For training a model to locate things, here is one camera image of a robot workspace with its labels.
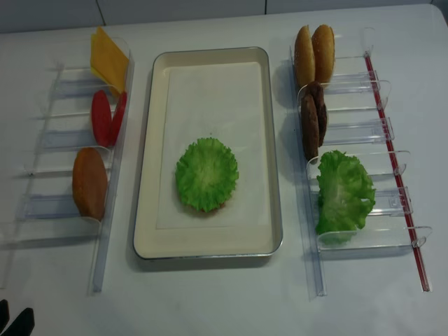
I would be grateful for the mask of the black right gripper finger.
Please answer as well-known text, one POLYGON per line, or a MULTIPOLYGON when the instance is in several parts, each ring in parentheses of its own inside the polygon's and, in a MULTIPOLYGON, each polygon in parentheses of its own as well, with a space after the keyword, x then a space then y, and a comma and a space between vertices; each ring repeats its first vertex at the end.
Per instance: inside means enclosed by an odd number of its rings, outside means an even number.
POLYGON ((6 336, 30 336, 34 326, 34 310, 27 307, 6 329, 6 336))

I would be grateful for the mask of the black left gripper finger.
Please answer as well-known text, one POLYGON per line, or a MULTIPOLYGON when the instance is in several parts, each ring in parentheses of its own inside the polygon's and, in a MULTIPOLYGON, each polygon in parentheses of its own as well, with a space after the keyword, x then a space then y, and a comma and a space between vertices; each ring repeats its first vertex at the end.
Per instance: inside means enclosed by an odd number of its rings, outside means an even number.
POLYGON ((0 301, 0 334, 4 331, 9 322, 9 306, 7 300, 0 301))

